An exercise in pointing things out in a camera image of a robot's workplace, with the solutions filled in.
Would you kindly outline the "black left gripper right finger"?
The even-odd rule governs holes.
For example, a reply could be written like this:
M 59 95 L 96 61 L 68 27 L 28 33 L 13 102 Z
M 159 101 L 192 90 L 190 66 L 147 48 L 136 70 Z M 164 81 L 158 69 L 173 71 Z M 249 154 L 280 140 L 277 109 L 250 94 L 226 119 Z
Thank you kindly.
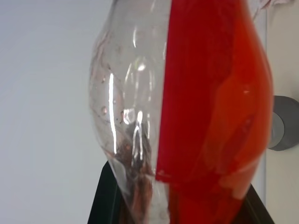
M 251 224 L 274 224 L 273 219 L 252 184 L 246 194 L 244 206 Z

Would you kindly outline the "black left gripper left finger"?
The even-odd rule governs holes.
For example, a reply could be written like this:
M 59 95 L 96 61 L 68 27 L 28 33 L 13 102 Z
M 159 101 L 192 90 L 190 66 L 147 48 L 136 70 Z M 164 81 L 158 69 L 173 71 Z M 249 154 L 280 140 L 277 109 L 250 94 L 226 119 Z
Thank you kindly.
M 108 162 L 105 163 L 98 182 L 88 224 L 129 224 L 128 211 L 115 176 Z

